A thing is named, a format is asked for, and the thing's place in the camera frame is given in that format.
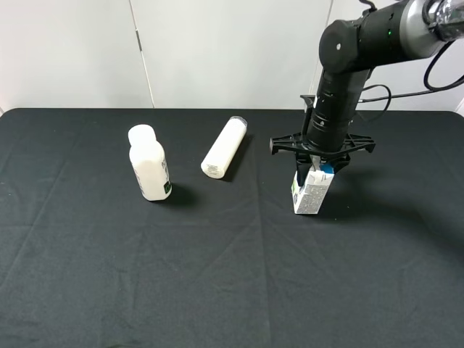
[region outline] green label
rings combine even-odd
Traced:
[[[171,185],[171,182],[168,181],[167,183],[165,183],[165,194],[166,194],[167,192],[171,191],[171,187],[173,187],[173,186]]]

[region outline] bottle label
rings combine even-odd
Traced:
[[[162,168],[165,170],[166,173],[166,180],[169,181],[169,171],[167,170],[167,164],[166,164],[166,159],[164,158],[163,161],[161,162]]]
[[[172,187],[171,182],[168,181],[167,183],[165,183],[165,194],[171,191],[171,187]]]
[[[144,189],[142,188],[142,184],[140,183],[140,178],[139,178],[139,176],[138,176],[137,170],[134,168],[133,171],[134,171],[134,173],[136,174],[137,182],[138,182],[138,185],[140,186],[140,191],[142,191],[142,194],[144,195],[145,192],[144,192]]]

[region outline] cylindrical container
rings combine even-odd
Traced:
[[[247,122],[239,116],[231,117],[204,158],[203,173],[210,178],[221,179],[246,132]]]
[[[153,128],[136,125],[129,131],[130,162],[138,185],[149,201],[166,199],[171,191],[165,150],[157,141]]]
[[[369,70],[344,74],[323,72],[306,135],[313,149],[340,150],[368,76]]]

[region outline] plastic bottle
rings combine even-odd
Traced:
[[[153,128],[136,125],[129,130],[129,158],[138,185],[145,199],[159,201],[169,197],[172,186],[169,181],[165,150],[157,141]]]
[[[203,173],[210,178],[221,179],[246,132],[246,120],[239,116],[231,117],[204,158],[201,166]]]

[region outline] table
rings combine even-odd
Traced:
[[[224,180],[200,163],[227,119]],[[388,112],[317,216],[294,215],[302,111],[15,109],[0,118],[0,347],[460,347],[464,118]],[[127,132],[173,182],[142,197]]]

